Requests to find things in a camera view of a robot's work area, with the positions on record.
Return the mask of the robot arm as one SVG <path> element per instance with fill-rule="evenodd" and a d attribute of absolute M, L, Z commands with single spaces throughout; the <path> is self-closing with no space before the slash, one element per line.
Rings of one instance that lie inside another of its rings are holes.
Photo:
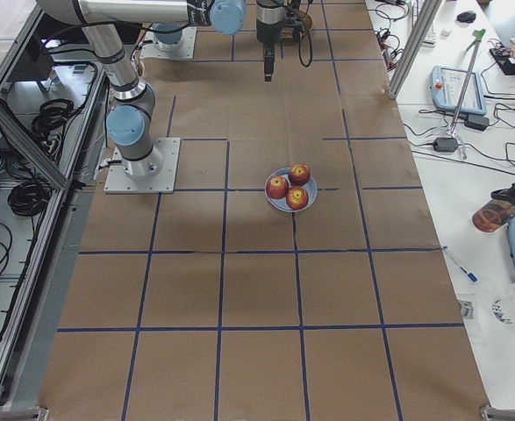
<path fill-rule="evenodd" d="M 288 6 L 284 1 L 256 1 L 256 37 L 262 44 L 264 81 L 271 82 L 275 71 L 275 45 L 281 41 L 288 25 Z M 178 45 L 184 29 L 190 26 L 212 26 L 224 35 L 234 35 L 243 26 L 247 7 L 244 1 L 186 1 L 186 22 L 152 27 L 153 43 L 159 48 Z"/>
<path fill-rule="evenodd" d="M 210 26 L 213 7 L 207 1 L 39 1 L 50 17 L 79 25 L 110 79 L 116 108 L 106 122 L 120 152 L 125 174 L 151 177 L 164 162 L 149 134 L 155 106 L 153 89 L 125 57 L 117 24 L 163 23 Z"/>

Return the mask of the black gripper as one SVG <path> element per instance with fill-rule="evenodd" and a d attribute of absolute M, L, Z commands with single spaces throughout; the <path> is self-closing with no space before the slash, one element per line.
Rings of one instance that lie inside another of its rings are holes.
<path fill-rule="evenodd" d="M 280 21 L 256 19 L 256 37 L 263 47 L 264 81 L 271 82 L 275 70 L 275 47 L 280 39 Z"/>

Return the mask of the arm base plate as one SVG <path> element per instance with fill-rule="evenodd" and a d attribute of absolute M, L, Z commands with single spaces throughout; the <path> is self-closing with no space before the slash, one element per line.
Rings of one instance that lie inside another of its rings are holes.
<path fill-rule="evenodd" d="M 139 57 L 141 59 L 161 59 L 189 61 L 193 58 L 197 29 L 188 27 L 173 34 L 150 32 L 143 42 Z"/>
<path fill-rule="evenodd" d="M 125 159 L 116 146 L 104 192 L 107 194 L 173 194 L 180 156 L 180 138 L 158 138 L 152 152 L 141 161 Z"/>

